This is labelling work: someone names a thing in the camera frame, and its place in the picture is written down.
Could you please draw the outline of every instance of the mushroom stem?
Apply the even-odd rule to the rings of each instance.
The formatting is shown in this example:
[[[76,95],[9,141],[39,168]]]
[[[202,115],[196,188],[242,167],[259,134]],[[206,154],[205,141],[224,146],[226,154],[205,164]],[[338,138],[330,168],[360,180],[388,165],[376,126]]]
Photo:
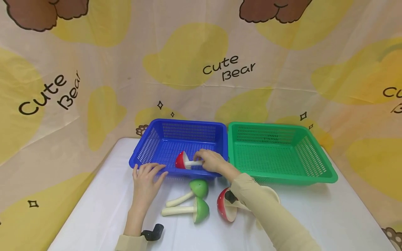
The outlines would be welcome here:
[[[184,165],[185,166],[188,166],[188,165],[190,165],[190,166],[193,166],[193,165],[202,165],[203,164],[203,161],[202,160],[197,160],[197,161],[185,161],[184,162]]]
[[[172,214],[189,214],[197,212],[197,207],[195,206],[176,206],[170,208],[164,208],[162,210],[162,216],[168,216]]]
[[[225,206],[232,206],[232,207],[237,207],[237,208],[241,208],[247,211],[250,211],[250,209],[248,209],[245,205],[243,205],[240,201],[235,201],[233,204],[230,203],[229,201],[225,200]]]
[[[170,200],[170,201],[166,202],[166,207],[177,206],[193,196],[194,196],[194,192],[190,191],[189,193],[183,195],[182,197],[179,197],[175,200]]]

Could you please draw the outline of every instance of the red mushroom cap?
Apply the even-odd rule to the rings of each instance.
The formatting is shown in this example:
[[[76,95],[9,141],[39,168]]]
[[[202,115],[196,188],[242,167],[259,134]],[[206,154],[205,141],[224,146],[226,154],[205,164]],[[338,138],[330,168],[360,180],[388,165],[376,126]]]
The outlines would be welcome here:
[[[237,215],[237,207],[225,206],[225,193],[229,191],[230,188],[225,188],[221,194],[218,196],[217,207],[219,214],[227,221],[234,222]]]
[[[180,168],[180,169],[186,169],[186,166],[184,165],[185,161],[188,161],[188,157],[185,151],[182,151],[176,158],[176,168]]]

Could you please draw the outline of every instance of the beige sleeve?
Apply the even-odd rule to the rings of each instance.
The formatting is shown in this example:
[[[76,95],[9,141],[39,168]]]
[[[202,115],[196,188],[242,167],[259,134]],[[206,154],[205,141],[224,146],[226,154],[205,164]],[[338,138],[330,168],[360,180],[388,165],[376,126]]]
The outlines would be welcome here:
[[[230,190],[260,221],[277,251],[321,250],[300,222],[248,174],[236,177]]]
[[[120,235],[115,251],[146,251],[148,241],[144,236]]]

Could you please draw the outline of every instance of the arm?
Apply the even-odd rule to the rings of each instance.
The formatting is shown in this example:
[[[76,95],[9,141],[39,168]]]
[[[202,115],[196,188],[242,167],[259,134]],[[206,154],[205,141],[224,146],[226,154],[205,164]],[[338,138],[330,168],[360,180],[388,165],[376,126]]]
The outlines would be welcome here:
[[[153,179],[165,165],[157,163],[145,164],[133,169],[134,197],[133,204],[127,214],[124,232],[120,235],[115,251],[145,251],[148,241],[141,236],[142,224],[149,206],[157,195],[168,172],[164,172],[157,182]]]
[[[248,174],[238,175],[230,190],[260,221],[277,251],[320,251],[310,233],[274,198],[267,197]]]
[[[277,251],[320,251],[310,233],[274,198],[268,197],[248,174],[240,173],[221,155],[201,149],[194,160],[202,158],[203,168],[223,175],[237,199],[259,220]]]

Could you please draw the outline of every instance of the table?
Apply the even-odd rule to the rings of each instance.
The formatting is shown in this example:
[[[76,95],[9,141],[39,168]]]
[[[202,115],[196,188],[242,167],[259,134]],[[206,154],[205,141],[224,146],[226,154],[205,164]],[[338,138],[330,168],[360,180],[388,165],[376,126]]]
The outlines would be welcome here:
[[[132,202],[132,169],[128,165],[138,139],[120,139],[98,174],[51,244],[49,251],[112,251],[123,232]],[[332,162],[335,184],[285,186],[272,184],[281,202],[312,234],[325,251],[394,251],[367,208]],[[275,250],[249,212],[238,211],[227,223],[216,208],[219,193],[229,186],[224,178],[213,181],[205,199],[210,216],[194,225],[190,214],[162,217],[167,200],[189,191],[187,179],[167,178],[147,213],[144,229],[164,225],[162,238],[148,250]],[[183,206],[191,205],[187,201]]]

